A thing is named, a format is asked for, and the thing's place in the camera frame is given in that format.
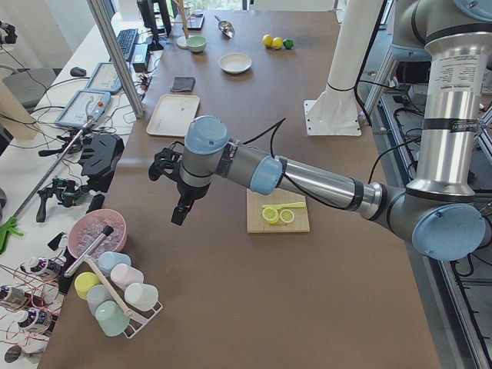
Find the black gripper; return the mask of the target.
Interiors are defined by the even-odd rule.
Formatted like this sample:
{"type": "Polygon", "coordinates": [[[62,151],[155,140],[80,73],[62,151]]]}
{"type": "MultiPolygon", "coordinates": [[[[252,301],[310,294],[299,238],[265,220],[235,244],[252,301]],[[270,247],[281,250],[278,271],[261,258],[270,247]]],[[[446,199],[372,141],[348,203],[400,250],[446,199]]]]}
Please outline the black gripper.
{"type": "MultiPolygon", "coordinates": [[[[183,146],[180,141],[173,141],[168,147],[164,147],[155,154],[154,161],[148,169],[148,177],[151,181],[157,181],[162,175],[172,181],[178,181],[180,160],[182,153],[175,150],[175,146],[183,146]]],[[[173,210],[171,222],[176,225],[183,225],[190,208],[184,205],[178,205],[173,210]]]]}

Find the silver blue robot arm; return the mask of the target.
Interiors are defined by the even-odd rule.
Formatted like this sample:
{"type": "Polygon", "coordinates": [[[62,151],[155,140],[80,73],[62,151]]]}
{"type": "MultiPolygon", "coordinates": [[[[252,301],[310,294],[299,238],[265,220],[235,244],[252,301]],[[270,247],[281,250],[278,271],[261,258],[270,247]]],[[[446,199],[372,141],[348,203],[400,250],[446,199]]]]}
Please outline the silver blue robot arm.
{"type": "Polygon", "coordinates": [[[423,48],[431,58],[415,178],[388,187],[289,160],[232,138],[213,116],[196,118],[183,152],[166,147],[148,175],[166,176],[180,193],[172,215],[182,224],[214,175],[270,194],[283,188],[363,218],[409,241],[422,254],[454,261],[475,251],[488,231],[467,183],[487,58],[491,52],[489,1],[400,1],[394,44],[423,48]]]}

